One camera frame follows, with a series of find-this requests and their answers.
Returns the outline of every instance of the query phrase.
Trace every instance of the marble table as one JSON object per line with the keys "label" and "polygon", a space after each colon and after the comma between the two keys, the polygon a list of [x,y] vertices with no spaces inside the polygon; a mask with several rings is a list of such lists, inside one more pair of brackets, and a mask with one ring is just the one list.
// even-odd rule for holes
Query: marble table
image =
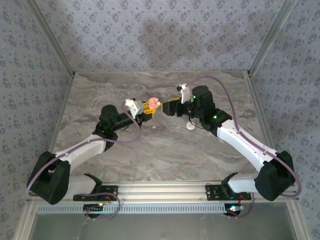
{"label": "marble table", "polygon": [[[128,98],[147,101],[157,97],[165,102],[179,96],[177,84],[203,75],[215,76],[225,84],[240,126],[262,142],[243,71],[80,73],[75,75],[71,85],[54,151],[87,138],[95,129],[103,106],[113,104],[121,112],[121,104]],[[231,114],[227,97],[217,82],[204,79],[196,85],[207,85],[216,107]],[[228,143],[203,129],[187,130],[187,121],[186,116],[170,117],[158,110],[154,119],[143,124],[139,141],[115,144],[77,167],[71,175],[90,173],[103,182],[178,181],[222,180],[233,172],[255,171]],[[133,140],[137,134],[132,125],[119,131],[118,139]]]}

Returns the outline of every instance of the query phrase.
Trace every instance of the blue patterned wall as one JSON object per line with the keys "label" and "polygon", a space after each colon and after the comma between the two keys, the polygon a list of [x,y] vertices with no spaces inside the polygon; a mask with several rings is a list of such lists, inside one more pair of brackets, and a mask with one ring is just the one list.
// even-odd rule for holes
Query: blue patterned wall
{"label": "blue patterned wall", "polygon": [[75,72],[246,70],[283,0],[37,0]]}
{"label": "blue patterned wall", "polygon": [[298,0],[254,79],[277,148],[302,181],[311,233],[320,239],[320,2]]}
{"label": "blue patterned wall", "polygon": [[0,9],[0,239],[8,240],[71,78],[23,1],[1,0]]}

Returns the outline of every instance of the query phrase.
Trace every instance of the patterned wallpaper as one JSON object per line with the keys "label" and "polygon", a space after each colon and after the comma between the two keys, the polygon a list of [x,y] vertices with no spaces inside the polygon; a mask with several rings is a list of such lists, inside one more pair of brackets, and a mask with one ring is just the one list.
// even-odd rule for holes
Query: patterned wallpaper
{"label": "patterned wallpaper", "polygon": [[320,2],[298,0],[254,77],[278,149],[302,180],[300,200],[320,239]]}
{"label": "patterned wallpaper", "polygon": [[36,0],[75,72],[246,70],[283,0]]}
{"label": "patterned wallpaper", "polygon": [[23,1],[1,0],[0,9],[0,240],[9,240],[70,77]]}

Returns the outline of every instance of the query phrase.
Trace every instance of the wallpaper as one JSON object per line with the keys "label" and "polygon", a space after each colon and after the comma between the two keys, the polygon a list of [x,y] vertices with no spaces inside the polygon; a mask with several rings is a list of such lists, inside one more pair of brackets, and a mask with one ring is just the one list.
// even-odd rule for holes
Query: wallpaper
{"label": "wallpaper", "polygon": [[254,77],[277,148],[302,181],[300,200],[320,239],[320,2],[298,0]]}
{"label": "wallpaper", "polygon": [[37,0],[75,72],[246,70],[283,0]]}
{"label": "wallpaper", "polygon": [[1,0],[0,9],[0,240],[9,240],[70,77],[23,1]]}

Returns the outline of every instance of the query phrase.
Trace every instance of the pink object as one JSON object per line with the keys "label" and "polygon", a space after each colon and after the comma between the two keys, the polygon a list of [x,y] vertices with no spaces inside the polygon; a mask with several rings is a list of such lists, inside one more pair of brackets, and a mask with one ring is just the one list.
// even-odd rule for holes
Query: pink object
{"label": "pink object", "polygon": [[148,101],[149,109],[157,109],[160,107],[161,103],[159,102],[159,99],[156,97],[152,97]]}

